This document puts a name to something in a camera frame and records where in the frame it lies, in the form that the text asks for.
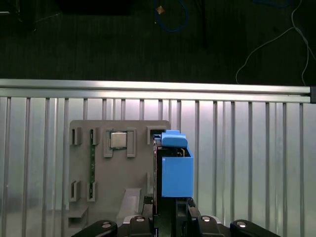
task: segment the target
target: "small gray tab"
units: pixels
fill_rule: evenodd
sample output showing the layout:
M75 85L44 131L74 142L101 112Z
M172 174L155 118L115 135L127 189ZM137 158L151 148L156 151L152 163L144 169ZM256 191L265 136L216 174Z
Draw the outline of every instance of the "small gray tab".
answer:
M73 181L69 188L69 201L75 202L80 199L81 182Z
M70 130L70 145L81 145L82 142L82 128L76 127Z
M136 129L127 129L127 157L136 157Z
M95 201L96 200L96 184L97 182L93 182L92 184L92 190L93 190L93 195L92 198L89 197L90 195L90 184L87 184L87 201Z
M103 135L103 157L111 158L113 156L113 150L111 149L111 132L112 128L107 128Z
M96 127L93 129L93 144L98 145L100 139L100 128Z
M166 126L147 126L147 145L150 145L154 134L161 134L166 129Z
M112 132L111 133L111 149L123 149L127 147L127 133L126 132Z

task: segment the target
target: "bolt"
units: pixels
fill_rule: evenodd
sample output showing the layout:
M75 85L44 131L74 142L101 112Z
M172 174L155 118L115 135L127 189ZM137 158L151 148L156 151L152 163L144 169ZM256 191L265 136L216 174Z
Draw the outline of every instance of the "bolt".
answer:
M142 222L142 221L144 221L145 219L143 218L143 217L138 217L137 219L136 219L136 221L138 221L138 222Z
M205 222L209 222L211 220L211 218L209 218L208 216L203 216L202 220Z
M102 227L106 229L111 227L111 224L109 222L104 222Z
M243 223L243 222L237 222L237 225L241 228L245 228L246 227L246 224Z

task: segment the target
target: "metal bar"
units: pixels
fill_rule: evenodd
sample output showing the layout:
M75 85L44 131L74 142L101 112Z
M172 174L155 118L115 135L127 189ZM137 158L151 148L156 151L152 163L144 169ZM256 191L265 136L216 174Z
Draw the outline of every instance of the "metal bar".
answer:
M3 97L32 98L114 98L114 99L168 99L310 103L309 96L275 94L233 94L202 92L114 91L114 90L52 90L52 89L0 89Z
M153 91L197 91L221 93L266 93L266 94L309 94L309 87L226 85L198 83L131 82L131 81L71 81L0 79L0 88L80 89L80 90L153 90Z

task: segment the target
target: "rectangular slot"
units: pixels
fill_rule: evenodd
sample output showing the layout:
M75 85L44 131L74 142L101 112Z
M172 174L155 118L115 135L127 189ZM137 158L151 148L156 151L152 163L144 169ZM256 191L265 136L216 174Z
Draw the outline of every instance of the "rectangular slot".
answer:
M72 145L74 145L75 144L75 130L74 129L72 129L72 136L71 136L71 138L72 138L72 142L71 142L71 144Z
M81 137L82 137L82 128L81 127L76 127L71 129L71 132L69 134L71 137L69 142L70 145L80 145L81 144Z
M75 202L80 199L80 181L73 181L70 184L70 189L69 189L69 201L70 202Z
M96 183L87 184L87 201L95 201L96 200Z
M71 199L75 198L75 181L71 183Z
M147 126L147 145L150 145L154 135L161 134L167 129L166 126Z
M134 158L136 157L136 129L128 128L127 129L127 157Z

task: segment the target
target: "blue plastic part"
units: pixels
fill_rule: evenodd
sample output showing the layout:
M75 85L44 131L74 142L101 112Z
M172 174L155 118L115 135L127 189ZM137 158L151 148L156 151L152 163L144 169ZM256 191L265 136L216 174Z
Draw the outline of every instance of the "blue plastic part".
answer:
M193 155L184 134L177 130L167 130L161 135L163 147L178 147L188 150L187 157L162 157L162 190L166 198L193 197Z
M193 157L162 158L162 197L193 197Z
M161 134L161 145L163 147L187 148L188 141L186 135L177 130L167 130Z

